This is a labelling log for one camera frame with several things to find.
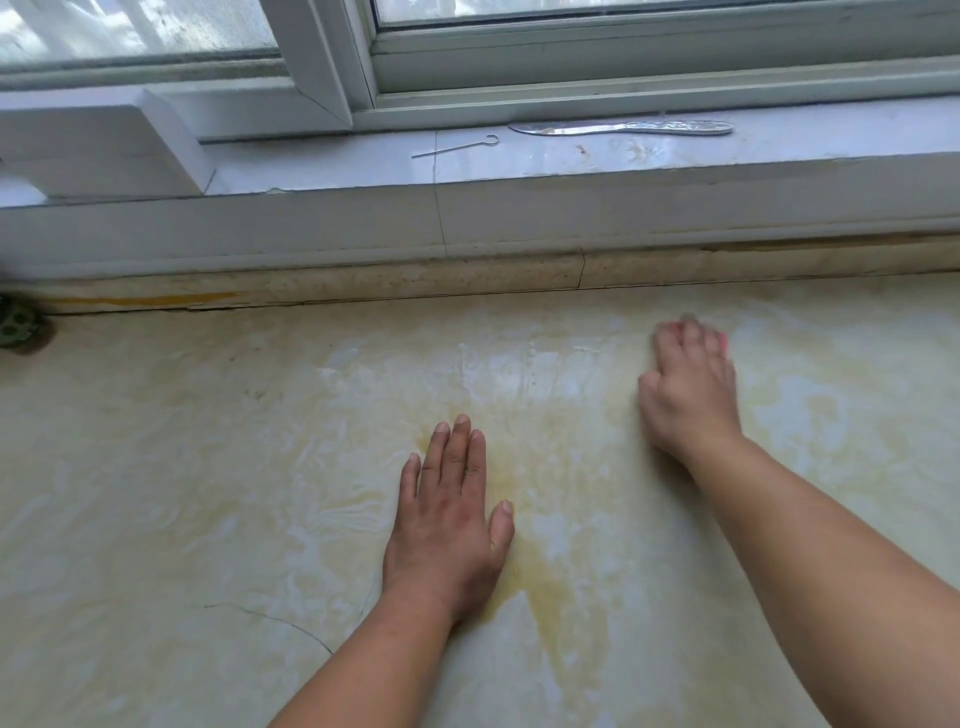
metal pin with loop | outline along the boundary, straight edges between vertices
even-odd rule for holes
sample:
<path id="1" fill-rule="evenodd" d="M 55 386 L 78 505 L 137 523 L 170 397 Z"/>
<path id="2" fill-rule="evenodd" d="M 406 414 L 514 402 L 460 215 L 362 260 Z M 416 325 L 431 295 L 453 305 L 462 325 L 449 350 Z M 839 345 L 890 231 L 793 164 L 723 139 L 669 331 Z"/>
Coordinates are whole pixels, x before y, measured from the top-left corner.
<path id="1" fill-rule="evenodd" d="M 447 152 L 456 152 L 458 149 L 469 149 L 470 147 L 495 147 L 499 143 L 500 137 L 495 133 L 489 133 L 480 141 L 471 141 L 469 144 L 461 144 L 459 147 L 447 147 L 446 149 L 437 149 L 432 152 L 420 152 L 419 154 L 410 155 L 410 159 L 442 155 Z"/>

marble backsplash trim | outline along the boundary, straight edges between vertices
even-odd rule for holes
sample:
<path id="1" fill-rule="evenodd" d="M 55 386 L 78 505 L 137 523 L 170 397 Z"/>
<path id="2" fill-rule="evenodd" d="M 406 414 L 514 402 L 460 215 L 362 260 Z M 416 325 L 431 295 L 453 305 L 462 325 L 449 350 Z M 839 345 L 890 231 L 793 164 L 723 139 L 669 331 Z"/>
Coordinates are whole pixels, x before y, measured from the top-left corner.
<path id="1" fill-rule="evenodd" d="M 9 283 L 49 313 L 211 309 L 960 270 L 960 234 Z"/>

window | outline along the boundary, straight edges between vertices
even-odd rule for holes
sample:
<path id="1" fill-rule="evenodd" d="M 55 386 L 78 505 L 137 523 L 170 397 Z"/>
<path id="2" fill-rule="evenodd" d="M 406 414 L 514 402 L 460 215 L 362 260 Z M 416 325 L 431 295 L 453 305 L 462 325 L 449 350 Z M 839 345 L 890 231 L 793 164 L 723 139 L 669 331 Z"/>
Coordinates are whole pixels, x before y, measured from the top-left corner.
<path id="1" fill-rule="evenodd" d="M 0 0 L 0 84 L 146 85 L 201 140 L 954 93 L 960 4 Z"/>

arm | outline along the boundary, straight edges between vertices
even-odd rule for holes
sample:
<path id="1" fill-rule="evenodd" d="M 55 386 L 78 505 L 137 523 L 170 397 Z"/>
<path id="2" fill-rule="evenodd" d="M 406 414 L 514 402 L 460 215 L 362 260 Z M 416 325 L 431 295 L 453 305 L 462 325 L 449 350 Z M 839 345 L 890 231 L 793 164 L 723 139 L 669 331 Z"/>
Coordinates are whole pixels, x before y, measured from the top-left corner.
<path id="1" fill-rule="evenodd" d="M 741 434 L 716 331 L 660 325 L 655 347 L 640 378 L 648 434 L 708 498 L 827 720 L 960 725 L 960 593 Z"/>
<path id="2" fill-rule="evenodd" d="M 420 476 L 420 489 L 417 479 Z M 400 476 L 383 595 L 270 728 L 411 728 L 453 625 L 483 609 L 514 537 L 512 506 L 485 517 L 487 453 L 466 415 L 437 425 L 420 472 Z"/>

hand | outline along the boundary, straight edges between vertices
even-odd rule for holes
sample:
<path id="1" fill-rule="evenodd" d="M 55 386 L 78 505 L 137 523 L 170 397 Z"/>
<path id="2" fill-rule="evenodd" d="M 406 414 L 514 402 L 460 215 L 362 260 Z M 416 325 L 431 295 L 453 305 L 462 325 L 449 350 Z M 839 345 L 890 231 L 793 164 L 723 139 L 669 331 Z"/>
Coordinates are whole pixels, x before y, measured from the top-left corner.
<path id="1" fill-rule="evenodd" d="M 420 476 L 420 491 L 417 478 Z M 460 415 L 433 432 L 420 472 L 410 456 L 400 474 L 394 532 L 383 558 L 383 592 L 410 590 L 450 617 L 480 612 L 503 571 L 514 538 L 513 505 L 497 504 L 487 524 L 487 443 Z"/>
<path id="2" fill-rule="evenodd" d="M 703 448 L 740 436 L 736 371 L 726 340 L 693 316 L 658 324 L 657 369 L 639 380 L 647 436 L 687 465 Z"/>

